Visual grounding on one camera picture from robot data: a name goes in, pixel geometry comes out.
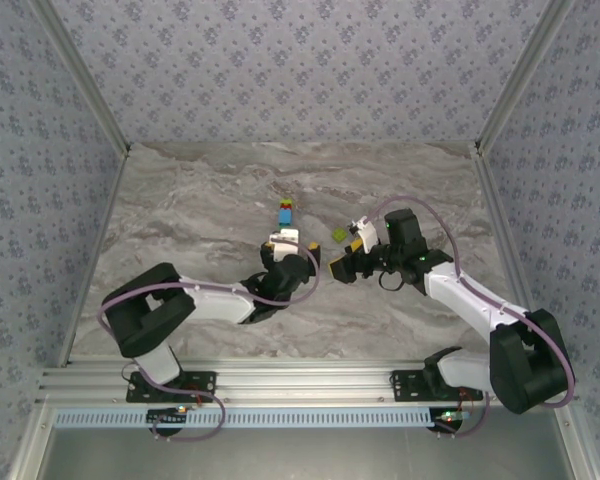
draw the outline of purple cable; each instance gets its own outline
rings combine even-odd
[[[144,293],[155,292],[158,290],[167,290],[169,288],[191,288],[191,289],[200,289],[200,290],[209,290],[213,292],[226,292],[233,293],[234,295],[240,295],[242,297],[250,298],[252,300],[257,300],[260,303],[264,303],[265,305],[272,305],[274,307],[286,307],[288,305],[294,305],[296,303],[304,302],[307,298],[309,298],[318,288],[318,283],[320,283],[320,265],[318,265],[317,260],[313,256],[313,254],[309,251],[307,247],[304,245],[300,245],[299,243],[292,242],[290,240],[273,240],[274,243],[284,243],[286,245],[293,245],[294,247],[298,247],[299,250],[304,252],[307,255],[307,258],[313,264],[314,271],[316,272],[316,279],[313,282],[313,285],[309,289],[307,293],[296,298],[291,299],[287,302],[279,302],[276,300],[268,300],[266,298],[259,297],[258,295],[253,295],[249,293],[247,290],[238,290],[233,287],[225,287],[223,285],[205,285],[194,282],[168,282],[168,283],[156,283],[154,285],[147,285],[146,287],[136,288],[134,290],[130,290],[122,295],[115,297],[109,300],[107,303],[103,304],[98,310],[96,314],[96,320],[104,330],[113,337],[113,332],[107,323],[104,321],[103,315],[109,310],[111,307],[114,307],[122,302],[126,302],[130,298],[137,297],[138,295],[142,295]]]
[[[227,420],[227,409],[225,408],[224,403],[222,403],[222,400],[220,400],[218,397],[216,397],[213,393],[204,392],[202,390],[188,390],[188,389],[184,390],[181,388],[165,387],[164,385],[160,385],[159,383],[154,382],[149,377],[149,375],[147,375],[147,372],[145,372],[142,368],[138,367],[138,369],[140,371],[140,374],[146,380],[146,382],[149,385],[151,385],[153,388],[157,388],[158,390],[162,390],[163,392],[167,392],[167,393],[178,393],[178,394],[184,394],[184,395],[210,398],[211,400],[213,400],[214,402],[216,402],[218,404],[218,406],[220,407],[220,411],[222,412],[221,416],[220,416],[220,421],[218,422],[218,425],[216,425],[214,427],[214,429],[211,430],[210,432],[205,433],[204,435],[199,435],[197,437],[163,437],[162,435],[160,435],[158,433],[158,430],[157,430],[160,420],[162,420],[165,417],[165,415],[161,415],[156,419],[155,422],[153,422],[153,426],[151,427],[151,431],[153,432],[156,440],[162,439],[162,440],[166,440],[169,442],[195,443],[195,442],[201,442],[203,440],[209,440],[211,437],[216,436],[220,432],[220,430],[222,429],[222,426],[224,425],[224,422]]]
[[[558,358],[558,361],[560,362],[560,365],[562,366],[562,368],[565,371],[565,374],[567,375],[567,393],[565,394],[564,398],[562,400],[560,400],[559,402],[556,402],[556,403],[545,402],[542,405],[545,407],[549,407],[549,408],[560,408],[560,407],[564,407],[565,405],[567,405],[573,399],[574,390],[575,390],[575,376],[573,374],[573,370],[571,369],[571,366],[569,365],[569,361],[567,360],[567,357],[564,355],[564,353],[562,353],[562,350],[560,350],[560,347],[558,347],[556,342],[554,342],[553,339],[551,339],[551,337],[549,337],[549,335],[547,335],[535,323],[533,323],[531,320],[529,320],[524,315],[521,315],[518,312],[511,310],[510,308],[508,308],[506,306],[503,306],[497,300],[494,300],[493,298],[489,297],[488,295],[485,295],[484,293],[476,290],[469,282],[467,282],[463,278],[462,269],[460,268],[460,251],[458,250],[458,245],[456,243],[456,239],[453,236],[453,234],[451,233],[451,229],[449,228],[449,226],[442,219],[442,217],[438,214],[438,212],[436,212],[431,207],[431,205],[429,205],[424,200],[420,200],[419,198],[414,197],[413,195],[408,195],[408,194],[407,195],[395,195],[393,197],[387,198],[380,205],[378,205],[376,208],[374,208],[371,211],[371,213],[367,216],[364,223],[366,224],[372,220],[375,220],[380,215],[380,212],[384,207],[386,207],[390,203],[393,203],[393,202],[396,202],[399,200],[408,200],[408,201],[411,201],[411,202],[417,203],[418,205],[423,206],[438,221],[438,223],[444,230],[444,233],[447,235],[449,242],[451,243],[451,248],[453,249],[454,266],[455,266],[455,270],[456,270],[456,275],[457,275],[460,283],[467,290],[469,290],[473,295],[475,295],[482,301],[488,303],[492,307],[497,308],[498,310],[502,310],[503,312],[508,313],[509,315],[513,316],[517,320],[521,321],[531,331],[533,331],[540,338],[542,338],[547,343],[547,345],[549,345],[549,348],[551,348],[553,353],[556,355],[556,357]],[[485,392],[484,394],[485,394],[485,398],[487,400],[485,403],[485,412],[484,412],[482,418],[480,418],[480,421],[476,425],[474,425],[473,428],[471,428],[467,432],[464,432],[463,434],[457,434],[456,435],[457,437],[459,437],[460,435],[466,436],[466,435],[468,435],[470,433],[474,433],[474,432],[478,431],[480,428],[482,428],[482,424],[488,415],[488,409],[489,409],[489,395],[487,392]]]
[[[316,279],[313,282],[313,285],[311,286],[309,291],[307,293],[305,293],[304,295],[302,295],[301,297],[296,298],[295,300],[292,299],[287,302],[278,302],[275,300],[268,300],[266,298],[262,298],[257,295],[253,295],[246,290],[238,290],[233,287],[224,287],[222,285],[205,285],[205,284],[198,284],[198,283],[192,283],[192,282],[157,283],[154,285],[148,285],[146,287],[141,287],[141,288],[136,288],[134,290],[130,290],[129,292],[126,292],[118,297],[115,297],[115,298],[109,300],[104,305],[102,305],[100,307],[100,309],[98,310],[98,313],[96,314],[96,320],[98,320],[98,323],[104,329],[104,331],[107,332],[112,338],[115,339],[115,337],[113,335],[113,331],[111,330],[111,327],[109,327],[109,325],[107,325],[107,323],[104,321],[104,318],[103,318],[104,313],[108,309],[110,309],[111,307],[114,307],[122,302],[125,302],[125,301],[129,300],[130,298],[137,297],[138,295],[142,295],[144,293],[155,292],[158,290],[166,290],[169,288],[192,288],[192,289],[199,288],[201,290],[211,290],[211,291],[215,291],[215,292],[233,293],[235,295],[240,295],[240,296],[243,296],[246,298],[251,298],[252,300],[257,300],[258,302],[264,303],[266,305],[272,305],[274,307],[286,307],[288,305],[293,305],[295,303],[303,302],[304,300],[309,298],[311,295],[313,295],[313,293],[318,288],[318,283],[320,282],[320,265],[318,265],[318,261],[315,259],[313,254],[309,251],[309,249],[307,247],[305,247],[304,245],[301,245],[296,242],[292,242],[290,240],[282,240],[282,239],[273,240],[273,242],[274,243],[284,243],[286,245],[293,245],[293,246],[297,247],[299,250],[303,251],[307,255],[307,258],[313,264],[313,268],[316,273]],[[222,411],[222,417],[220,418],[218,425],[211,432],[206,433],[204,435],[200,435],[199,437],[174,437],[174,438],[162,437],[157,432],[157,425],[160,422],[160,420],[162,419],[162,417],[158,417],[158,419],[154,422],[153,427],[152,427],[153,434],[156,435],[158,438],[162,438],[164,440],[169,439],[169,441],[175,441],[175,442],[199,442],[201,440],[208,440],[209,438],[213,437],[214,435],[217,435],[217,433],[222,429],[222,425],[224,425],[224,422],[226,420],[227,412],[226,412],[224,404],[218,397],[216,397],[215,395],[213,395],[209,392],[204,392],[202,390],[183,390],[183,389],[179,389],[179,388],[165,387],[164,385],[160,385],[159,383],[155,382],[152,378],[150,378],[149,375],[147,374],[147,372],[142,370],[142,368],[140,368],[139,365],[138,365],[138,369],[139,369],[141,375],[146,380],[146,382],[149,385],[151,385],[152,387],[154,387],[158,390],[162,390],[163,392],[167,392],[167,393],[179,393],[179,394],[193,395],[193,396],[199,395],[201,397],[210,398],[218,404],[218,406],[220,407],[220,410]]]

